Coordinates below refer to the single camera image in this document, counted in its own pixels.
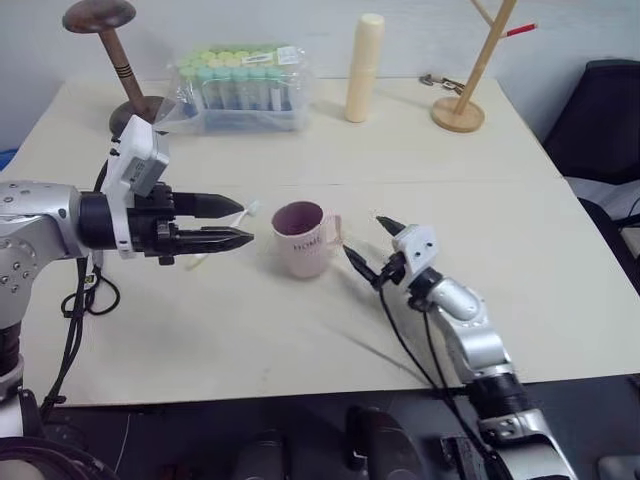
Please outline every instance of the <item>red tip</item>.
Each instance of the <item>red tip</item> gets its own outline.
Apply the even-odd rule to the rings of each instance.
[[[521,27],[514,28],[513,30],[509,30],[507,32],[507,37],[512,37],[514,35],[518,35],[519,33],[530,32],[531,30],[535,30],[536,28],[538,28],[538,25],[536,23],[530,23],[529,25],[523,25]]]

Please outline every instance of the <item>mug handle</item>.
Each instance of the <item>mug handle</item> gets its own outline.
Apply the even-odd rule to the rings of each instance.
[[[335,230],[334,239],[327,241],[327,244],[330,246],[342,245],[342,216],[336,214],[327,215],[325,223],[333,223],[333,228]]]

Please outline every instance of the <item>cream cylinder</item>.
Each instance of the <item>cream cylinder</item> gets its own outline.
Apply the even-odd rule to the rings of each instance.
[[[384,17],[382,15],[365,13],[360,17],[353,44],[345,108],[345,117],[350,122],[364,122],[369,114],[383,36]]]

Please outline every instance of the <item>clear plastic container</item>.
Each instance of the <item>clear plastic container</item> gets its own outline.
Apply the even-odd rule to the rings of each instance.
[[[159,131],[290,131],[306,124],[311,74],[299,48],[201,48],[176,64],[162,115],[154,125]]]

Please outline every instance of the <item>label sticker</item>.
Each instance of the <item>label sticker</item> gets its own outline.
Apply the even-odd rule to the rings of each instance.
[[[280,47],[277,52],[278,65],[295,65],[299,61],[296,47]]]
[[[252,57],[244,57],[242,59],[243,65],[249,65],[250,63],[266,63],[273,62],[273,52],[263,53],[262,55],[254,55]]]

